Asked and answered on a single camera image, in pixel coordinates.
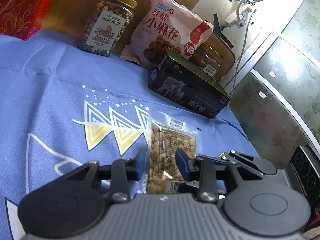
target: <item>power socket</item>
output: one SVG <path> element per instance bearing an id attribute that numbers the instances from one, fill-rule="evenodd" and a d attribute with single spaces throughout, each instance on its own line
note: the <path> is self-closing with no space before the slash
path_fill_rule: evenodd
<path id="1" fill-rule="evenodd" d="M 242 4 L 239 10 L 240 20 L 238 20 L 237 13 L 234 11 L 224 20 L 225 25 L 230 29 L 235 25 L 238 29 L 242 29 L 246 25 L 244 17 L 251 12 L 251 4 Z"/>

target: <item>blue tablecloth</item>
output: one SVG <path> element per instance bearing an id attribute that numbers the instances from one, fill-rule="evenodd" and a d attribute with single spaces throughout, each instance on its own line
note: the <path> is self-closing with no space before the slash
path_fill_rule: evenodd
<path id="1" fill-rule="evenodd" d="M 28 192 L 89 160 L 111 164 L 146 148 L 144 133 L 130 128 L 143 130 L 150 109 L 200 128 L 205 155 L 257 156 L 228 107 L 214 119 L 187 111 L 148 89 L 147 70 L 81 51 L 56 32 L 0 35 L 1 239 L 23 236 L 17 204 Z"/>

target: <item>ribbed gray surface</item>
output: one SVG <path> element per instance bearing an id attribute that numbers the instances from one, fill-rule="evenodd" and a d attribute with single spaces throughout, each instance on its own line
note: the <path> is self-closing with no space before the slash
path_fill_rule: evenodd
<path id="1" fill-rule="evenodd" d="M 24 240 L 38 240 L 28 235 Z M 137 194 L 127 204 L 113 205 L 91 230 L 67 240 L 254 240 L 230 225 L 212 204 L 195 201 L 191 194 Z M 281 237 L 302 240 L 300 234 Z"/>

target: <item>pink snack bag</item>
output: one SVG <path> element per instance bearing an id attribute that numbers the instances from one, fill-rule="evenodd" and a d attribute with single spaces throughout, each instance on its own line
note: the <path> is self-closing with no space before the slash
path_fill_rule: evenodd
<path id="1" fill-rule="evenodd" d="M 213 32 L 213 25 L 174 0 L 151 0 L 150 11 L 131 36 L 121 58 L 150 67 L 167 46 L 189 59 Z"/>

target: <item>silver screw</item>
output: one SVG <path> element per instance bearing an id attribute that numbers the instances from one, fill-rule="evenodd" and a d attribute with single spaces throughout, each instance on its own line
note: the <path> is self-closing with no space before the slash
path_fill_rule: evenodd
<path id="1" fill-rule="evenodd" d="M 203 192 L 201 193 L 200 198 L 205 202 L 211 202 L 216 199 L 216 195 L 211 192 Z"/>
<path id="2" fill-rule="evenodd" d="M 117 192 L 117 193 L 113 193 L 112 199 L 117 202 L 124 202 L 128 199 L 128 195 L 126 193 Z"/>

